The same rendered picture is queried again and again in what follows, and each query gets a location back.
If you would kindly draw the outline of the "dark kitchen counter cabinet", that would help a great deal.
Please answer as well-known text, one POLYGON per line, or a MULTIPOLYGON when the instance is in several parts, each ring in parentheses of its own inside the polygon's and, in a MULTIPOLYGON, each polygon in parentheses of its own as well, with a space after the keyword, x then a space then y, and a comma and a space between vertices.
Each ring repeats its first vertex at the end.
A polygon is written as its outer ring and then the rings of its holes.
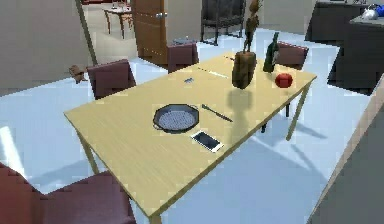
POLYGON ((365 5, 317 1, 307 28, 305 40, 341 45, 349 29, 349 21, 361 15, 365 5))
POLYGON ((384 17, 349 21, 328 84, 371 95, 384 73, 384 17))

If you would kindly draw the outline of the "dark round frying pan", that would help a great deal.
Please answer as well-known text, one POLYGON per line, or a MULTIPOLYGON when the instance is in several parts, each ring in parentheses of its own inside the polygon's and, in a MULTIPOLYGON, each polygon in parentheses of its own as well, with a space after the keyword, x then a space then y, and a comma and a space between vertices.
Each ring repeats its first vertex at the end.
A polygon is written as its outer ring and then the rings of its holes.
POLYGON ((155 111, 153 127, 170 134, 185 133, 199 123, 199 111, 188 104, 168 104, 155 111))

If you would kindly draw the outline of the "dark table knife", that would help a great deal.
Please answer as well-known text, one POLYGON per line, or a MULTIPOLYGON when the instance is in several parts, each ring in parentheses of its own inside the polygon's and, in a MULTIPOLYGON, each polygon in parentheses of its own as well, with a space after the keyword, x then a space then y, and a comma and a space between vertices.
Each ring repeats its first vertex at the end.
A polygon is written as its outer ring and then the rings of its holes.
POLYGON ((216 116, 218 116, 218 117, 220 117, 220 118, 222 118, 222 119, 224 119, 226 121, 233 122, 233 120, 231 118, 229 118, 229 117, 225 116, 224 114, 221 114, 221 113, 211 109, 209 106, 207 106, 205 104, 202 104, 201 106, 202 106, 203 109, 208 110, 208 111, 214 113, 216 116))

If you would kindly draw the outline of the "white smartphone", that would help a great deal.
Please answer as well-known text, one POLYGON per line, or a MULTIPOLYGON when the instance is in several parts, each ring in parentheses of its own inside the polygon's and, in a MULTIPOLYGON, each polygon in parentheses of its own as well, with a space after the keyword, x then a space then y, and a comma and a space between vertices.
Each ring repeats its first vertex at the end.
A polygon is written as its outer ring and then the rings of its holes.
POLYGON ((219 140, 215 139, 202 130, 192 134, 191 138, 213 153, 216 153, 220 148, 223 147, 223 144, 219 140))

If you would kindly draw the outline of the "thin pale pencil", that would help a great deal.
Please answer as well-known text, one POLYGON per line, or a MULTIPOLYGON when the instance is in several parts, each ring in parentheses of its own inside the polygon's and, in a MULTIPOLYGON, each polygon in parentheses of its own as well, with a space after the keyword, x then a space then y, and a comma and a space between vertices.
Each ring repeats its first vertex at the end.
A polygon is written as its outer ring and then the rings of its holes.
POLYGON ((226 78, 226 79, 229 79, 228 76, 226 75, 223 75, 221 73, 218 73, 218 72, 214 72, 214 71, 211 71, 211 70, 207 70, 207 69, 204 69, 204 68, 200 68, 200 67, 197 67, 197 69, 199 70, 202 70, 202 71, 205 71, 205 72, 208 72, 209 74, 212 74, 214 76, 218 76, 218 77, 222 77, 222 78, 226 78))

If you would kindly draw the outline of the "dark red chair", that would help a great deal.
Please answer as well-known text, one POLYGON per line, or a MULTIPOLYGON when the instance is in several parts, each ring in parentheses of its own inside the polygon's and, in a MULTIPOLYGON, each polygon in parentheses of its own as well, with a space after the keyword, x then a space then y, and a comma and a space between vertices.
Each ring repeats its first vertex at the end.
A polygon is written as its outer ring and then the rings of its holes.
POLYGON ((129 196, 107 171, 48 194, 0 163, 0 224, 137 224, 129 196))
POLYGON ((195 43, 189 43, 169 46, 167 62, 169 73, 198 63, 197 45, 195 43))
POLYGON ((127 59, 88 67, 87 72, 96 100, 136 85, 127 59))
MULTIPOLYGON (((277 56, 277 63, 279 66, 290 67, 292 69, 301 70, 307 53, 307 47, 301 47, 297 45, 292 45, 285 42, 278 42, 279 53, 277 56)), ((277 86, 274 84, 274 79, 270 73, 261 72, 261 77, 258 78, 259 84, 256 85, 257 90, 261 93, 262 96, 266 96, 265 100, 262 100, 262 103, 270 102, 271 106, 263 106, 263 109, 266 109, 264 113, 265 119, 263 120, 264 124, 260 126, 261 132, 264 133, 267 127, 267 122, 277 114, 277 110, 285 107, 285 115, 289 116, 290 112, 290 103, 297 96, 301 95, 298 109, 294 114, 294 118, 289 126, 288 133, 292 134, 295 130, 298 116, 301 113, 302 105, 305 102, 305 97, 308 92, 308 88, 311 85, 311 82, 307 82, 305 86, 302 86, 300 89, 292 88, 284 90, 283 93, 288 96, 285 101, 282 100, 273 100, 273 97, 277 97, 277 86)))

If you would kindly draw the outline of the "light wooden dining table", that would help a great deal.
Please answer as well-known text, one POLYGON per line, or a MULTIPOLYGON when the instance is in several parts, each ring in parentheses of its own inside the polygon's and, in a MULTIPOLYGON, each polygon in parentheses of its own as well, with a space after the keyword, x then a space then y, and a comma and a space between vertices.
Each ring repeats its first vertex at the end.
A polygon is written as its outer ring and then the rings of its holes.
MULTIPOLYGON (((256 88, 264 71, 257 67, 250 85, 241 90, 232 85, 233 65, 233 54, 224 53, 66 112, 89 162, 103 162, 150 224, 162 224, 162 212, 264 124, 263 106, 272 105, 262 103, 266 96, 256 88), (185 83, 190 77, 194 81, 185 83), (218 139, 223 147, 212 153, 193 141, 190 133, 167 134, 156 130, 155 111, 172 103, 195 107, 200 117, 196 128, 218 139), (203 109, 202 104, 233 122, 203 109)), ((274 74, 270 73, 274 84, 275 74, 280 73, 293 77, 293 84, 287 89, 300 89, 316 77, 310 72, 278 65, 274 74)), ((283 91, 287 89, 277 87, 277 97, 273 100, 285 101, 288 96, 283 91)))

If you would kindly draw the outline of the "brown wooden room door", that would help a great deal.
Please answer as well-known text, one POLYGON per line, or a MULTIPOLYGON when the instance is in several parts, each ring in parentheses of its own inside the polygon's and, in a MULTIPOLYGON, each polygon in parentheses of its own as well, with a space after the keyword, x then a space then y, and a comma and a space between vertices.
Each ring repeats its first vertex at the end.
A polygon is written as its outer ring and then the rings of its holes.
POLYGON ((155 65, 166 67, 167 38, 165 18, 157 13, 165 12, 164 0, 130 0, 134 22, 138 57, 155 65))

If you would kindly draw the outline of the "red tomato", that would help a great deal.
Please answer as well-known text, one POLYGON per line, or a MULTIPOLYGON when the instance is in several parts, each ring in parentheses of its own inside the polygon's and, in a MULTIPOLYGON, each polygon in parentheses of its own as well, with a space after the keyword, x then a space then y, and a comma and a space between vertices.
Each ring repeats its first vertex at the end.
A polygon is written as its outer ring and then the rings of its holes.
POLYGON ((279 88, 289 88, 293 83, 293 78, 288 73, 280 73, 275 78, 275 84, 279 88))

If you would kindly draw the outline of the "dark green wine bottle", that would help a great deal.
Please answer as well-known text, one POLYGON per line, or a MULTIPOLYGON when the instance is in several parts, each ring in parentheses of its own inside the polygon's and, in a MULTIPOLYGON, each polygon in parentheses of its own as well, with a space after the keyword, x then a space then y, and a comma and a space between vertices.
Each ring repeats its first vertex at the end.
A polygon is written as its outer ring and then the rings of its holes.
POLYGON ((267 48, 266 57, 263 65, 264 72, 271 73, 274 71, 276 58, 279 53, 278 36, 279 36, 279 33, 275 32, 272 42, 269 44, 267 48))

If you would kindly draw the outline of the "dark shelf stand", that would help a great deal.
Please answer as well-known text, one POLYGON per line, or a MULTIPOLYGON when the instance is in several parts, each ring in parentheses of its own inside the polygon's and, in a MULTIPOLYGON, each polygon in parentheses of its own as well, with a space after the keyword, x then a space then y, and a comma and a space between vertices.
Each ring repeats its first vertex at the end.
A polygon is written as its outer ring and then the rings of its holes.
POLYGON ((243 29, 245 8, 246 0, 202 0, 200 41, 217 46, 220 29, 225 28, 226 35, 230 35, 230 27, 243 29), (214 29, 212 42, 204 39, 206 27, 214 29))

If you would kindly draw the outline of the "brown wooden side table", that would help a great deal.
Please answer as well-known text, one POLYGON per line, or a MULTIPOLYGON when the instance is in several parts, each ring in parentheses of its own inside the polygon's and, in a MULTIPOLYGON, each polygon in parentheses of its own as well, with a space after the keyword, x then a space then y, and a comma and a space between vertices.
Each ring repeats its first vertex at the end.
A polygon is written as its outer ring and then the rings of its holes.
POLYGON ((133 27, 133 15, 131 8, 128 6, 111 7, 105 8, 103 12, 107 21, 108 33, 111 33, 110 16, 116 15, 120 25, 121 36, 122 38, 125 38, 125 23, 128 23, 129 29, 133 27))

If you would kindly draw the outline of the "small brown statue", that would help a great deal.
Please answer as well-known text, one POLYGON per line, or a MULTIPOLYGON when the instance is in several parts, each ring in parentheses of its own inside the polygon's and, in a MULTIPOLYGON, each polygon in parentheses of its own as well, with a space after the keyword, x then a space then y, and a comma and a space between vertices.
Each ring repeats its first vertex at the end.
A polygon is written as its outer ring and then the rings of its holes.
POLYGON ((79 84, 81 81, 86 81, 84 72, 77 65, 72 65, 69 68, 69 72, 77 84, 79 84))

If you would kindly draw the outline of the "silver kettle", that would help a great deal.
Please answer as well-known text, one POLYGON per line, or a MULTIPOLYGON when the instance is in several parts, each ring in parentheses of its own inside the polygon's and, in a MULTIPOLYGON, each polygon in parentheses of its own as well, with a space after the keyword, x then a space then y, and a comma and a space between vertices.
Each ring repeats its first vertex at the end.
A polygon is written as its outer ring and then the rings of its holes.
POLYGON ((374 9, 365 9, 361 17, 366 20, 376 20, 378 13, 374 9))

